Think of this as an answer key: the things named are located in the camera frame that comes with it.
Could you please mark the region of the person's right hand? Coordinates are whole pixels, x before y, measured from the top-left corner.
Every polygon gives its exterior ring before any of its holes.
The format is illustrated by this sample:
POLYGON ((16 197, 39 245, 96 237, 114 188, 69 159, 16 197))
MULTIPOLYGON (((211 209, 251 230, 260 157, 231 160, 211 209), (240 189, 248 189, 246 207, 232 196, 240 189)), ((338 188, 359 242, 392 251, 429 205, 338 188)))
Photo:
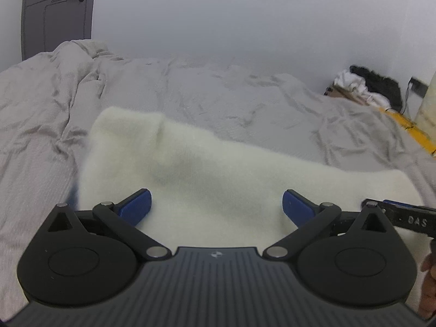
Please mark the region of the person's right hand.
POLYGON ((435 259, 432 255, 427 255, 422 262, 420 271, 426 274, 421 287, 418 314, 428 320, 435 315, 436 310, 435 259))

